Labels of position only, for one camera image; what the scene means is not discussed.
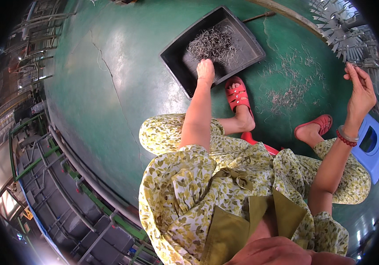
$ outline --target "yellow floral dress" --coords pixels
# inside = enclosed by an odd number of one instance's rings
[[[184,119],[185,114],[159,115],[146,120],[139,131],[143,147],[158,155],[144,172],[139,216],[162,262],[199,264],[214,206],[244,217],[244,200],[271,195],[272,189],[307,209],[292,241],[307,240],[308,249],[346,255],[347,230],[327,212],[312,216],[304,201],[321,161],[295,155],[290,149],[273,157],[261,142],[252,146],[225,136],[216,119],[211,121],[210,153],[198,145],[178,150]],[[323,159],[334,141],[321,142],[314,151]],[[232,178],[210,181],[224,167],[245,171],[253,184],[252,191]],[[370,187],[369,174],[350,155],[333,203],[359,204]]]

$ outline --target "woman's left hand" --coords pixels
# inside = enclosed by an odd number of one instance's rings
[[[346,63],[344,70],[347,73],[343,76],[344,79],[353,82],[353,93],[347,105],[347,119],[344,127],[350,131],[349,134],[356,136],[366,114],[377,103],[377,98],[371,78],[365,71],[349,62]]]

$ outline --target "blue plastic stool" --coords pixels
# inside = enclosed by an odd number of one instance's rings
[[[371,175],[372,183],[379,179],[379,123],[369,114],[359,129],[359,141],[351,150],[353,156]]]

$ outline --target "foot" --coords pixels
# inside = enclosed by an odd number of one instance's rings
[[[239,87],[240,84],[233,83],[232,86],[229,86],[229,89],[235,89]],[[238,127],[241,132],[252,131],[256,127],[256,123],[254,122],[253,117],[248,110],[246,105],[239,105],[235,108],[235,116],[234,118],[237,120]]]
[[[317,123],[311,123],[304,125],[296,130],[296,137],[308,144],[311,148],[324,141],[322,136],[319,135],[320,125]]]

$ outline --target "floor crack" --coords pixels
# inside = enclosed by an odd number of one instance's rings
[[[135,141],[136,145],[138,146],[139,161],[141,162],[141,168],[142,168],[142,170],[144,170],[144,167],[143,167],[143,165],[142,165],[142,160],[141,160],[141,148],[139,147],[139,144],[138,144],[138,142],[137,142],[136,139],[135,139],[134,133],[132,132],[131,128],[129,127],[128,119],[126,119],[126,116],[125,116],[125,114],[123,113],[122,102],[120,101],[119,94],[118,94],[117,89],[116,89],[116,85],[114,84],[112,71],[110,70],[110,67],[108,67],[107,62],[104,60],[104,56],[102,55],[102,50],[101,50],[99,47],[97,47],[97,45],[96,45],[96,44],[94,43],[94,41],[93,41],[93,38],[92,38],[92,30],[90,30],[90,32],[91,32],[91,43],[92,43],[92,45],[94,45],[95,48],[97,48],[97,50],[98,50],[98,55],[101,54],[101,60],[102,60],[102,61],[104,62],[104,64],[106,65],[107,70],[108,70],[108,72],[110,73],[110,77],[112,78],[112,83],[113,83],[114,90],[115,90],[115,92],[116,92],[117,99],[118,99],[118,101],[119,101],[120,110],[122,111],[123,118],[124,118],[125,121],[126,121],[126,127],[128,127],[128,130],[131,132],[131,135],[132,135],[132,137],[134,138],[134,141]]]

